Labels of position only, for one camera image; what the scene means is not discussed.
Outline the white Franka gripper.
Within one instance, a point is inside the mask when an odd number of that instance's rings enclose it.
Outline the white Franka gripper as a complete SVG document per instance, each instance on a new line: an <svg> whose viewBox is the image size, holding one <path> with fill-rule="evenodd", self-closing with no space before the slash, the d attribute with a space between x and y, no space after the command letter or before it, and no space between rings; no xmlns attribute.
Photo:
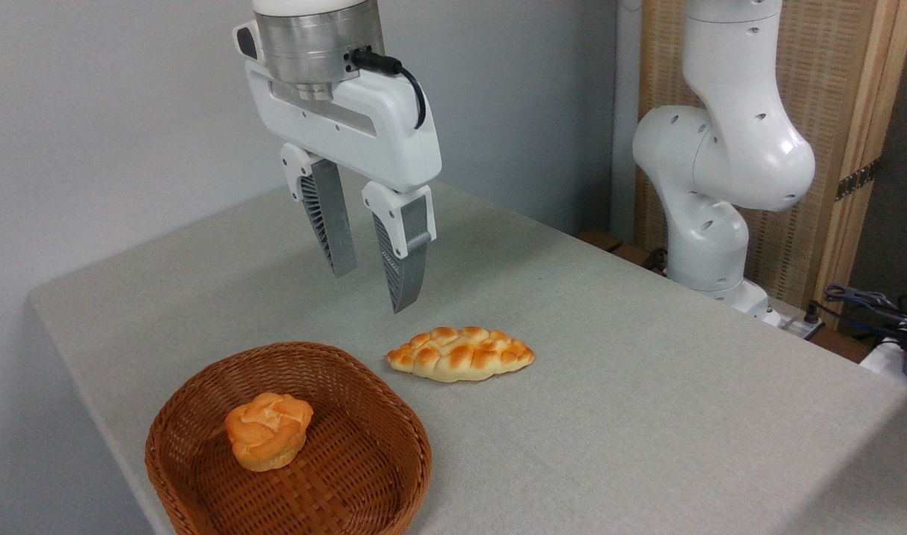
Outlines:
<svg viewBox="0 0 907 535"><path fill-rule="evenodd" d="M420 294L437 237L432 190L421 186L442 157L426 98L393 71L380 23L252 20L235 28L235 43L261 120L288 142L280 157L291 196L336 277L356 268L337 165L372 180L363 199L393 311L402 311Z"/></svg>

